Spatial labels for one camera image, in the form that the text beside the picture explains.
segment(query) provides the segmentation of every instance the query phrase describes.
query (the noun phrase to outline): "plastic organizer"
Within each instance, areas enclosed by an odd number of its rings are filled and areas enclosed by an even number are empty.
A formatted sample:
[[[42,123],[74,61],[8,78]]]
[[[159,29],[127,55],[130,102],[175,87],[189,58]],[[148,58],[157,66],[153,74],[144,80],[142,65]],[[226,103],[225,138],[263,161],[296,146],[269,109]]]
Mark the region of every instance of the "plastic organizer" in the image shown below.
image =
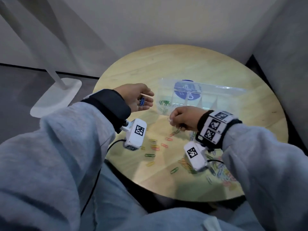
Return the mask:
[[[191,105],[205,110],[224,110],[238,116],[236,97],[245,92],[242,88],[162,78],[156,98],[157,112],[169,116],[175,108]]]

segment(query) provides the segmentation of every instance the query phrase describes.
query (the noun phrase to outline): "gray sleeve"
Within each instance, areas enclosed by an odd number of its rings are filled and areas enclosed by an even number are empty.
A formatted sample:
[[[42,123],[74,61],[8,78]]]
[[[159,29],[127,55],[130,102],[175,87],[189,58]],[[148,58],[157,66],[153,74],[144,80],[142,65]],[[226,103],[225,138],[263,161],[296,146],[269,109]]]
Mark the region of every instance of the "gray sleeve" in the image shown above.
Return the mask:
[[[280,143],[265,128],[236,124],[224,138],[223,151],[264,228],[307,229],[308,157],[302,150]]]
[[[2,143],[2,229],[78,230],[79,195],[95,179],[114,137],[105,116],[79,102],[42,118],[39,130]]]

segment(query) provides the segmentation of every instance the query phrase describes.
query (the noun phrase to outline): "blue jeans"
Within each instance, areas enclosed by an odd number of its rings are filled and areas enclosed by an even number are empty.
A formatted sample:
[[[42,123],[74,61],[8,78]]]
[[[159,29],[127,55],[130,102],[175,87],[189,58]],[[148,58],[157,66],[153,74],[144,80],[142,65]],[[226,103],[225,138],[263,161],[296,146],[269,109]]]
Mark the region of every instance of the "blue jeans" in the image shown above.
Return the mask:
[[[151,222],[158,220],[162,223],[168,222],[167,229],[179,226],[177,230],[181,228],[188,230],[196,223],[202,224],[202,221],[208,217],[210,215],[187,208],[175,208],[148,214],[104,163],[94,194],[81,217],[79,230],[110,231],[125,228],[135,230],[143,226],[143,222],[147,224],[147,230],[151,230],[151,227],[152,230],[157,230]],[[264,231],[248,202],[244,202],[235,210],[228,223],[223,221],[219,223],[223,231]]]

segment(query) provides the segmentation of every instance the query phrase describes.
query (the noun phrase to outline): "wooden tabletop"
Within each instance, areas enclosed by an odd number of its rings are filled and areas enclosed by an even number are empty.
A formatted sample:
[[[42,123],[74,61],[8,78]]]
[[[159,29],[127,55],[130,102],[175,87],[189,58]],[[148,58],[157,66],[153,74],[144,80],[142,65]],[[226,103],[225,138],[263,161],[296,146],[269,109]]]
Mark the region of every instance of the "wooden tabletop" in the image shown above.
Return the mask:
[[[205,48],[160,45],[133,52],[105,71],[94,92],[142,82],[155,93],[160,78],[190,79],[247,89],[244,95],[238,97],[240,120],[249,126],[271,130],[279,141],[288,140],[284,112],[265,82],[241,63]],[[239,183],[233,181],[226,168],[221,170],[220,179],[209,170],[196,174],[189,170],[183,159],[183,146],[189,141],[189,132],[175,134],[173,141],[167,141],[165,138],[175,129],[169,125],[167,116],[157,114],[156,105],[150,110],[132,113],[129,120],[135,118],[144,120],[148,125],[144,150],[129,151],[123,148],[122,143],[117,143],[107,155],[107,159],[127,178],[154,193],[183,201],[220,201],[243,195]],[[116,140],[124,136],[125,132],[121,132]],[[157,140],[159,151],[151,148],[150,139]],[[155,157],[145,157],[145,154],[154,154]],[[210,157],[218,158],[221,154],[221,151],[216,151],[216,155],[211,154]]]

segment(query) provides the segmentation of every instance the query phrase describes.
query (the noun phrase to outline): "stand base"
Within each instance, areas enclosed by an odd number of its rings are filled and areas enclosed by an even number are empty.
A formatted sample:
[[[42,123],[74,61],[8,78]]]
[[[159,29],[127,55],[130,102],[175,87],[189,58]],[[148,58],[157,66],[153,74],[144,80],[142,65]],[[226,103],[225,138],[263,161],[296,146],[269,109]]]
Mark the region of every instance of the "stand base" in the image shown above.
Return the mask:
[[[67,107],[79,91],[82,82],[74,78],[62,78],[66,90],[54,83],[30,110],[30,115],[36,118],[46,116],[60,108]]]

